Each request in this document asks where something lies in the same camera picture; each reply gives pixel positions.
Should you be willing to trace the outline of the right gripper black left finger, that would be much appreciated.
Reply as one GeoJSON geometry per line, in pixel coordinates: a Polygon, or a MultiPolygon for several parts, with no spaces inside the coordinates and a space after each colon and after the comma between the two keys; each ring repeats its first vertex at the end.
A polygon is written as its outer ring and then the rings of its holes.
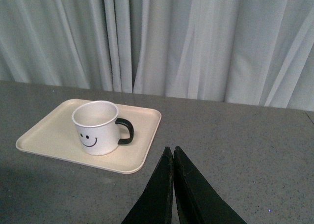
{"type": "Polygon", "coordinates": [[[172,222],[174,164],[165,147],[142,195],[124,218],[124,224],[170,224],[172,222]]]}

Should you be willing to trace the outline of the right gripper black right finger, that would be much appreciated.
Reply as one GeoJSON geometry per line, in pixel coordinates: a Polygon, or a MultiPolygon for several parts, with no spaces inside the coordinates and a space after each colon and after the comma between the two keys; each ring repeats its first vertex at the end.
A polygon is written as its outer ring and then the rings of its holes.
{"type": "Polygon", "coordinates": [[[174,189],[181,224],[244,224],[184,151],[174,151],[174,189]]]}

